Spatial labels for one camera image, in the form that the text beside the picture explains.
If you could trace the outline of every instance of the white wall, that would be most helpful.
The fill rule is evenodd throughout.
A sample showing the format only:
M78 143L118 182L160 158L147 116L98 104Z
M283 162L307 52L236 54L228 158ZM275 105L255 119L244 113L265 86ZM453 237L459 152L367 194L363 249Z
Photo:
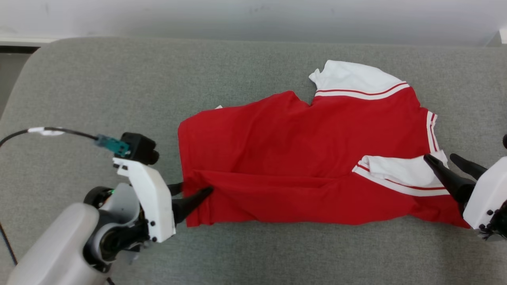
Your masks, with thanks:
M0 0L0 37L483 46L507 0Z

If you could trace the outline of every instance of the sofa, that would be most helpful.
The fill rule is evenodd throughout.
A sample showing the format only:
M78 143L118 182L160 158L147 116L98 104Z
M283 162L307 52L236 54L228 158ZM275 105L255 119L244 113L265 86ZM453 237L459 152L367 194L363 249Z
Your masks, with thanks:
M294 90L326 60L358 62L407 81L438 114L447 154L491 166L507 153L507 49L77 38L48 44L23 68L0 119L4 137L61 126L157 143L154 165L182 180L179 123L218 105ZM111 153L81 137L26 134L0 149L0 221L21 258L51 222L96 186L125 182ZM450 168L458 171L452 163ZM177 227L177 234L113 267L134 284L505 284L507 242L470 229L402 217L360 226L259 222ZM0 283L13 269L0 246Z

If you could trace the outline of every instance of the red stripe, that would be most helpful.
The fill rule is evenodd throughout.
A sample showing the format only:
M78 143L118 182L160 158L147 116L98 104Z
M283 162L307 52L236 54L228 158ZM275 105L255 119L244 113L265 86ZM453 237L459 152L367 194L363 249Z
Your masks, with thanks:
M417 189L417 190L443 190L445 189L445 187L417 187L417 186L407 186L407 185L403 185L403 184L400 184L400 183L396 183L394 181L391 181L389 179L386 179L387 181L389 182L393 182L394 184L398 184L398 185L401 185L401 186L405 186L405 187L408 187L408 188L412 188L412 189Z
M358 164L358 166L359 166L359 167L361 167L362 169L364 169L364 170L366 170L366 171L370 172L370 170L369 170L368 168L366 168L366 167L364 167L364 166L362 166L362 165L359 165L359 164Z
M316 93L318 92L337 92L337 91L341 91L341 92L354 92L354 93L360 93L360 94L364 94L364 95L380 95L380 94L384 94L384 93L387 93L389 91L391 91L392 89L398 87L398 86L401 86L401 85L404 85L404 84L407 84L407 82L403 82L403 83L399 83L397 85L394 85L393 87L383 91L383 92L380 92L380 93L365 93L365 92L361 92L361 91L357 91L357 90L348 90L348 89L331 89L331 90L317 90Z
M368 168L366 168L365 166L362 166L362 165L359 165L357 164L357 166L361 167L362 169L370 172L370 170ZM389 179L384 179L384 180L387 180L391 183L394 183L394 184L398 184L398 185L401 185L401 186L404 186L404 187L408 187L408 188L412 188L412 189L417 189L417 190L444 190L445 187L417 187L417 186L407 186L407 185L403 185L403 184L400 184L400 183L397 183L397 182L394 182L392 180L389 180Z
M429 124L429 131L431 133L431 139L433 140L433 148L437 152L439 150L437 150L437 144L435 143L435 135L433 134L433 128L432 128L433 124L435 123L434 119L435 119L435 114L433 114L431 116L431 123Z

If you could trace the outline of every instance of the white plastic housing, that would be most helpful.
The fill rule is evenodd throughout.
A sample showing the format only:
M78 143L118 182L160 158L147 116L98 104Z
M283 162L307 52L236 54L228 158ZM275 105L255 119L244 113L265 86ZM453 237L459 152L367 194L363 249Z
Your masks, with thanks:
M111 272L97 271L83 257L98 218L90 205L67 207L23 256L7 285L103 285Z
M118 164L118 174L129 178L144 210L149 225L150 238L163 242L176 233L172 213L172 197L160 173L140 162L113 158Z
M477 181L463 218L474 229L489 224L491 217L486 212L500 209L507 200L507 157L502 157Z

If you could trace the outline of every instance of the white stripe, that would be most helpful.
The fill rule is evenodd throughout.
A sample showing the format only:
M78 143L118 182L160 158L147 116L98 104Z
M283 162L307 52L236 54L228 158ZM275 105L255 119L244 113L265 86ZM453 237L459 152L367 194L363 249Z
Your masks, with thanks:
M433 113L428 111L428 114L426 115L426 135L428 137L428 145L429 145L429 152L435 151L435 146L433 144L433 136L431 135L431 117L433 116Z
M385 180L385 179L377 178L377 177L372 176L370 174L370 172L366 171L364 168L359 167L357 165L354 167L352 172L355 172L355 173L363 176L364 178L366 178L370 181L373 181L377 184L380 184L386 188L389 188L391 190L395 190L397 192L407 194L407 195L418 196L418 197L449 195L449 192L447 192L446 189L419 190L419 189L406 187L406 186L403 186L400 184L396 184L396 183L393 183L393 182Z
M437 142L437 135L435 135L435 129L434 129L435 128L435 124L437 123L437 117L438 117L438 115L435 114L435 117L433 118L433 121L431 122L431 131L432 131L432 137L433 137L433 139L435 141L434 145L435 145L435 147L436 147L436 149L438 151L438 150L440 150L440 148L439 148L439 143Z
M61 135L61 134L64 134L64 132L62 132L62 131L49 131L49 130L45 130L45 127L29 128L28 132L38 132L41 135Z
M406 82L402 82L402 83L404 83L404 84L399 85L398 87L393 88L392 90L389 90L390 88L392 88L392 86L391 86L391 87L387 88L387 90L389 90L389 91L382 92L382 94L378 94L378 95L365 95L365 94L357 93L354 91L332 91L332 92L318 92L317 91L315 96L349 96L349 97L354 97L354 98L359 98L359 99L364 99L364 100L378 100L378 99L387 98L400 90L410 87Z

